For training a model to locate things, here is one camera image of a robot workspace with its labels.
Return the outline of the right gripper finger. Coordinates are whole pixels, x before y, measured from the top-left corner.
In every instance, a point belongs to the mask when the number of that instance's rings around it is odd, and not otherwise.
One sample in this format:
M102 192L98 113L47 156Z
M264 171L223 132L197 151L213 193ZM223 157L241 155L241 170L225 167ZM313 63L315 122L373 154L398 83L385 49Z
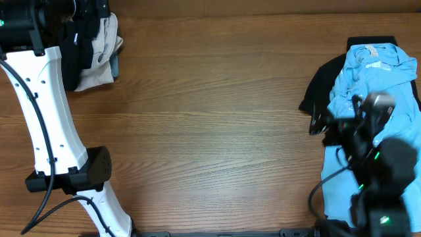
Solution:
M353 109L356 119L362 118L362 110L360 109L360 106L363 104L363 101L364 100L359 95L354 95L352 97Z
M311 116L309 134L317 135L325 132L332 121L332 114L327 109L319 104L314 104L313 114Z

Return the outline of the black t-shirt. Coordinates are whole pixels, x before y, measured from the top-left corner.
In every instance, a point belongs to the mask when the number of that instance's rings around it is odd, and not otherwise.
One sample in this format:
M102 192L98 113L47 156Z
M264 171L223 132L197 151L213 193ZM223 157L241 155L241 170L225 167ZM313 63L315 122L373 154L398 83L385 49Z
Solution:
M92 41L98 32L97 17L69 21L60 29L62 81L66 91L75 91L80 83L82 70L91 68Z

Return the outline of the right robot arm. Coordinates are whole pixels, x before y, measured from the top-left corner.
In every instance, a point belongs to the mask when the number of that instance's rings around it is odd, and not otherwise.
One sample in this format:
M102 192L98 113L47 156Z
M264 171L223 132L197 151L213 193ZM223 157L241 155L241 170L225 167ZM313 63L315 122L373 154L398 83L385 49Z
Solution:
M352 171L359 192L351 197L354 228L343 221L321 217L308 199L317 218L307 236L411 236L410 219L402 195L415 179L417 150L399 138L386 138L374 145L395 108L395 99L386 93L352 97L354 116L334 118L329 110L313 109L310 134L325 133L324 145L340 145L347 164L320 181L323 184L344 171Z

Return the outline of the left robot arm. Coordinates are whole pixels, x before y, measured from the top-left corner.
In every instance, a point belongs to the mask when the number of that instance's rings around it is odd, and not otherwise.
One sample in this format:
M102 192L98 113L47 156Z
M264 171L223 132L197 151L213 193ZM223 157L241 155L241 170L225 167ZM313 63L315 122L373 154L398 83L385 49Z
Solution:
M134 222L111 187L108 149L83 145L68 106L58 34L77 8L74 1L1 2L1 67L34 148L26 187L46 197L61 189L82 204L100 236L134 236Z

